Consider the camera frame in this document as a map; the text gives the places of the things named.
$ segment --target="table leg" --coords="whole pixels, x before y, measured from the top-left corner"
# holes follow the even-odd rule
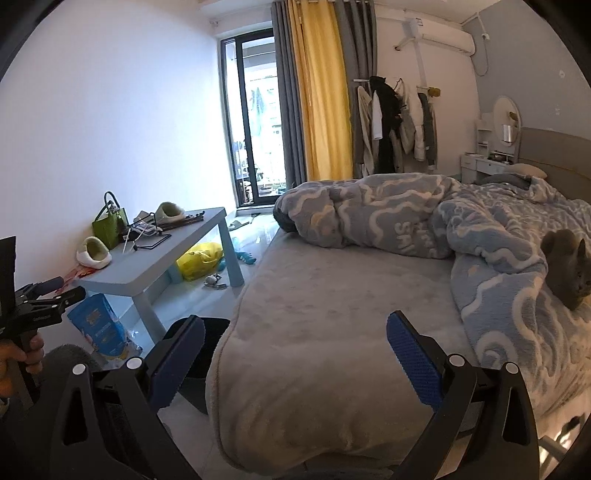
[[[142,322],[144,322],[144,325],[146,326],[146,330],[150,334],[150,338],[154,344],[158,343],[164,338],[164,335],[166,335],[166,329],[160,322],[158,315],[156,315],[148,296],[145,292],[142,292],[133,297],[133,301],[135,308],[139,313],[139,318],[142,319]]]
[[[234,251],[234,245],[232,245],[232,238],[230,237],[226,219],[223,218],[217,226],[220,230],[220,237],[222,239],[222,247],[224,257],[226,258],[226,268],[228,269],[228,276],[230,277],[230,285],[232,287],[241,287],[244,285],[244,277],[242,276],[240,263],[238,263],[238,258]]]

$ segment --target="blue package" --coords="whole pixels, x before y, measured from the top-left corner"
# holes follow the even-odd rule
[[[126,360],[142,352],[142,349],[128,337],[102,293],[79,303],[67,316],[95,351],[108,360]]]

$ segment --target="green bag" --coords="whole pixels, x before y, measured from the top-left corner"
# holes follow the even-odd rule
[[[113,250],[121,242],[119,236],[125,233],[129,223],[125,209],[121,208],[115,195],[112,192],[107,192],[104,198],[105,206],[92,222],[92,231],[95,237],[100,239],[109,250]]]

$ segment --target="gray curtain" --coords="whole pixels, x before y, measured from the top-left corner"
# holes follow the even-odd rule
[[[271,4],[271,13],[273,33],[275,35],[275,55],[277,57],[285,174],[287,176],[287,189],[290,189],[307,180],[300,91],[290,17],[285,1],[273,2]]]
[[[343,44],[345,70],[349,85],[349,104],[353,133],[353,174],[362,177],[363,133],[359,116],[357,87],[368,83],[353,80],[369,80],[378,72],[378,33],[373,0],[335,0],[337,23]]]

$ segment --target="floor tile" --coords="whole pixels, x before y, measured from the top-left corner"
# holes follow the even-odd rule
[[[199,474],[209,457],[214,441],[209,418],[181,395],[177,395],[171,406],[158,412],[162,423],[169,426],[173,440],[189,464]]]
[[[267,480],[267,477],[243,472],[228,465],[216,445],[207,457],[202,477],[203,480]]]

